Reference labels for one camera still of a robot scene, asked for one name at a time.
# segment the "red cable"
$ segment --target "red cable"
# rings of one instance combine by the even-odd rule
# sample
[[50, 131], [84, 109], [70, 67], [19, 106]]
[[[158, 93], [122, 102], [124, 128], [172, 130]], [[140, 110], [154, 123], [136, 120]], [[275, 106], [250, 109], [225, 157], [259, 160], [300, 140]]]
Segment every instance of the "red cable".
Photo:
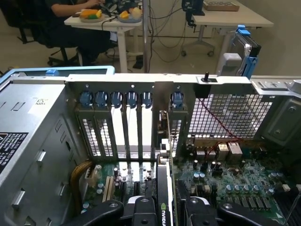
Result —
[[208, 107], [204, 104], [204, 101], [205, 99], [203, 99], [202, 101], [200, 99], [198, 99], [202, 106], [206, 109], [206, 111], [208, 111], [209, 114], [211, 114], [212, 117], [214, 117], [215, 120], [218, 121], [218, 123], [221, 125], [221, 127], [223, 127], [223, 129], [229, 133], [232, 137], [234, 137], [235, 139], [232, 139], [232, 140], [227, 140], [227, 141], [221, 141], [221, 142], [217, 142], [211, 149], [210, 151], [206, 154], [205, 156], [205, 159], [207, 158], [207, 156], [219, 145], [219, 144], [222, 144], [222, 143], [228, 143], [228, 142], [236, 142], [236, 141], [239, 141], [240, 138], [236, 135], [234, 135], [233, 133], [230, 132], [230, 130], [228, 130], [224, 124], [208, 109]]

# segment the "metal mesh grille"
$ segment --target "metal mesh grille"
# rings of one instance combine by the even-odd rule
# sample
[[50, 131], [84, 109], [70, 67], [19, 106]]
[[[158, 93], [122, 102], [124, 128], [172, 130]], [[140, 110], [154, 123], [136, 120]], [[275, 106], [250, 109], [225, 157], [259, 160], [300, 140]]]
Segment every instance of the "metal mesh grille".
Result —
[[101, 156], [100, 150], [99, 150], [99, 145], [96, 139], [96, 134], [95, 130], [93, 128], [93, 123], [92, 120], [90, 119], [83, 119], [83, 124], [85, 127], [85, 131], [88, 137], [88, 143], [90, 145], [92, 155], [93, 156]]
[[182, 120], [173, 120], [171, 125], [171, 148], [172, 148], [172, 155], [175, 157], [175, 152], [178, 145], [178, 140], [180, 136], [180, 129], [181, 129], [181, 122]]
[[263, 102], [260, 95], [209, 95], [206, 99], [196, 99], [188, 137], [229, 138], [230, 135], [208, 112], [239, 138], [253, 138], [271, 102]]
[[98, 123], [100, 136], [101, 136], [102, 142], [103, 142], [105, 156], [113, 157], [113, 151], [112, 151], [112, 146], [111, 146], [111, 140], [110, 140], [107, 120], [106, 119], [102, 119], [102, 120], [98, 119], [97, 123]]

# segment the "hard drive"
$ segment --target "hard drive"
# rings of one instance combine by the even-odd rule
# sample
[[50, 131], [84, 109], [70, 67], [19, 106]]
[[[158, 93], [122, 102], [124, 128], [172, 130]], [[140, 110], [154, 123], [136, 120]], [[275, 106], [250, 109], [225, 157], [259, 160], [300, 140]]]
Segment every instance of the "hard drive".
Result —
[[236, 33], [232, 39], [229, 53], [238, 53], [242, 59], [241, 67], [238, 69], [236, 76], [242, 76], [247, 66], [248, 57], [257, 57], [261, 46], [258, 45], [250, 36]]

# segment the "circuit board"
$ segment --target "circuit board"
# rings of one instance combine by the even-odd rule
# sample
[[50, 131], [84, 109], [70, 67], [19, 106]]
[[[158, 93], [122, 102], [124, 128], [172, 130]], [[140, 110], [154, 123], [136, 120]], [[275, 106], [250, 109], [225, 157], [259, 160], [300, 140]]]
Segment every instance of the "circuit board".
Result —
[[[117, 181], [119, 186], [113, 188], [112, 199], [127, 203], [128, 199], [134, 196], [135, 182], [139, 188], [136, 195], [144, 195], [145, 182], [151, 180], [156, 175], [156, 167], [153, 162], [118, 162], [116, 164], [100, 164], [101, 170], [98, 171], [98, 180], [93, 186], [87, 184], [85, 196], [83, 199], [83, 212], [89, 208], [99, 205], [103, 202], [103, 195], [107, 177], [114, 177], [114, 183]], [[118, 170], [118, 176], [114, 175], [114, 169]], [[125, 188], [122, 189], [120, 184], [125, 183]]]
[[269, 158], [245, 160], [243, 167], [239, 164], [228, 164], [225, 161], [220, 163], [223, 171], [221, 176], [213, 176], [211, 162], [209, 162], [208, 168], [203, 171], [205, 177], [200, 179], [194, 176], [195, 173], [201, 173], [200, 164], [193, 167], [193, 161], [179, 162], [174, 166], [174, 177], [185, 182], [190, 194], [195, 192], [192, 190], [195, 190], [198, 185], [212, 187], [215, 184], [217, 186], [217, 204], [236, 202], [280, 224], [284, 222], [285, 219], [277, 202], [272, 194], [269, 194], [269, 189], [273, 189], [277, 184], [285, 183], [292, 186], [290, 180], [285, 178], [280, 171], [282, 165], [279, 161]]

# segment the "motherboard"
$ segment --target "motherboard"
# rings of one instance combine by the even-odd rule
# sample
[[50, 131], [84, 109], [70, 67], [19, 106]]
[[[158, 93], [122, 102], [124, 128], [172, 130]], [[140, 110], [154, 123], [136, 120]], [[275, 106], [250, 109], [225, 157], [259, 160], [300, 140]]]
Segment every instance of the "motherboard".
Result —
[[89, 169], [82, 213], [106, 200], [118, 200], [124, 204], [136, 195], [144, 195], [146, 182], [156, 175], [154, 162], [118, 162], [97, 164], [95, 175]]
[[190, 196], [205, 197], [215, 207], [235, 202], [280, 224], [285, 218], [274, 194], [296, 186], [283, 172], [277, 153], [252, 149], [241, 152], [239, 158], [183, 159], [174, 165], [174, 178], [184, 182]]

